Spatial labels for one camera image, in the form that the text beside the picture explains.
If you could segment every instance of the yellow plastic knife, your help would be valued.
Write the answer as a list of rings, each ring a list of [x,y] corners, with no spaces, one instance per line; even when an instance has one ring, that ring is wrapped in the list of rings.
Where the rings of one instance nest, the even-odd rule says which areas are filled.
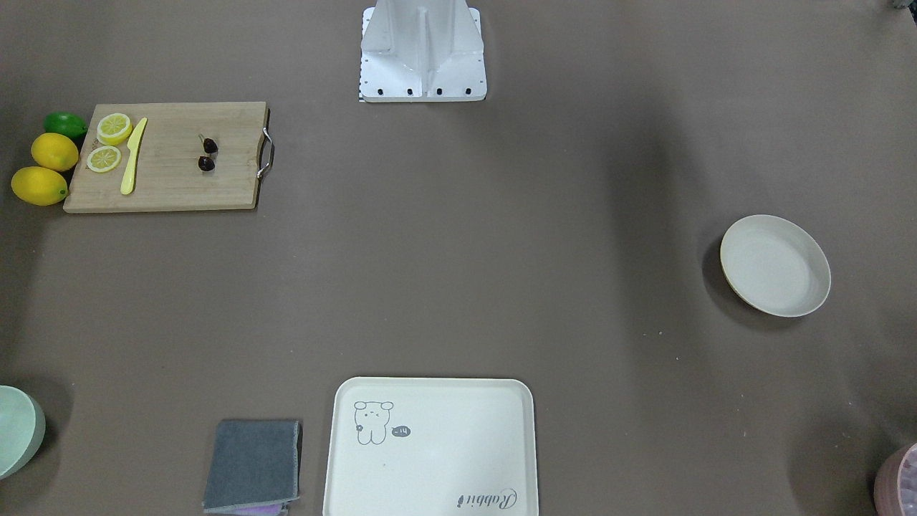
[[[143,138],[143,129],[147,127],[147,118],[141,118],[136,127],[130,133],[127,139],[127,149],[130,156],[127,157],[127,168],[124,170],[124,177],[121,178],[121,195],[126,196],[134,191],[134,180],[137,177],[137,154],[140,150],[140,139]]]

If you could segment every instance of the lime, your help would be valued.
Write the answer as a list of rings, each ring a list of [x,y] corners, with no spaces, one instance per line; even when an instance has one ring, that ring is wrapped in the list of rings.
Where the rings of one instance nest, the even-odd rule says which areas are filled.
[[[45,132],[56,132],[71,140],[86,134],[86,121],[66,111],[55,111],[45,117]]]

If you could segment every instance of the green bowl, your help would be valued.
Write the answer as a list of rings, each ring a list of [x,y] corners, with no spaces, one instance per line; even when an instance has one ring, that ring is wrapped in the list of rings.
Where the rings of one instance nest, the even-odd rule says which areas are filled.
[[[0,479],[25,466],[45,437],[45,414],[21,390],[0,386]]]

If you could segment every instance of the bear drawing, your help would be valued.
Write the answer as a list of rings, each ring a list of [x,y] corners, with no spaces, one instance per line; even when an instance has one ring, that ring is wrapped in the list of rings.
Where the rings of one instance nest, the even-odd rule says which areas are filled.
[[[394,407],[390,401],[358,401],[353,404],[356,412],[354,421],[357,423],[357,441],[360,444],[382,444],[388,432],[386,425],[392,414],[389,410]]]

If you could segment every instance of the folded towel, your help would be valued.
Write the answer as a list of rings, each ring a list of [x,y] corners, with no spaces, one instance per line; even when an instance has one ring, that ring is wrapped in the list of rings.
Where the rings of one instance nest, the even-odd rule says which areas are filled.
[[[220,421],[204,512],[285,512],[285,504],[299,498],[298,441],[299,421]]]

